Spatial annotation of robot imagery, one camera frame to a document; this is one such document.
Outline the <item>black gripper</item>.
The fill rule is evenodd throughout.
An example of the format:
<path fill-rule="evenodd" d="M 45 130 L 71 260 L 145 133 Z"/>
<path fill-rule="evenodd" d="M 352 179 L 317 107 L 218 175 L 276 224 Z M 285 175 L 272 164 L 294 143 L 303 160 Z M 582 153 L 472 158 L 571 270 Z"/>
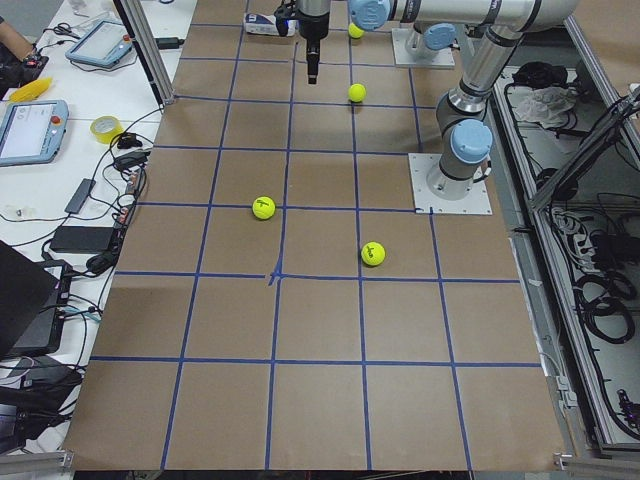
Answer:
<path fill-rule="evenodd" d="M 282 1 L 277 7 L 278 34 L 282 37 L 286 36 L 288 23 L 297 21 L 299 33 L 306 40 L 309 85 L 315 85 L 318 80 L 321 40 L 328 35 L 329 20 L 329 0 Z"/>

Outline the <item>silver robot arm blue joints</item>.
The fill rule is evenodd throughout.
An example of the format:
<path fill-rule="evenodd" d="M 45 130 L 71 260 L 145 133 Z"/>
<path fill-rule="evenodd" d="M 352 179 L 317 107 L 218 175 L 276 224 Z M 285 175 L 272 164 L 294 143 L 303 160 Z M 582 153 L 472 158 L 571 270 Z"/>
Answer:
<path fill-rule="evenodd" d="M 443 153 L 442 173 L 471 179 L 491 151 L 493 136 L 480 120 L 497 78 L 523 35 L 562 23 L 576 1 L 350 1 L 351 20 L 365 31 L 394 20 L 401 23 L 485 25 L 482 41 L 459 84 L 436 109 Z"/>

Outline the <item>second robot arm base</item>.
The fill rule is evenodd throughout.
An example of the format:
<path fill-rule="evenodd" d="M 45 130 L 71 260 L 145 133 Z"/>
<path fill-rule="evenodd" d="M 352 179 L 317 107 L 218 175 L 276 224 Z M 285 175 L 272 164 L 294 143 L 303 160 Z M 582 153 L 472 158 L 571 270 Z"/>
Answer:
<path fill-rule="evenodd" d="M 452 70 L 455 60 L 451 46 L 456 28 L 451 23 L 414 24 L 393 28 L 392 46 L 397 67 Z"/>

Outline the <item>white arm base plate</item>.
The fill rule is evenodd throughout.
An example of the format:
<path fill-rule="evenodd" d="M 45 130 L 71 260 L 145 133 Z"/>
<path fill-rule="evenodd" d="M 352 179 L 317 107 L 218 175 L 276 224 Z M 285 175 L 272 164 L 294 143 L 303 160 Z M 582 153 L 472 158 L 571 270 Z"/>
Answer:
<path fill-rule="evenodd" d="M 409 172 L 414 210 L 419 214 L 491 215 L 492 208 L 485 181 L 478 167 L 471 179 L 457 181 L 440 169 L 440 154 L 410 153 Z"/>

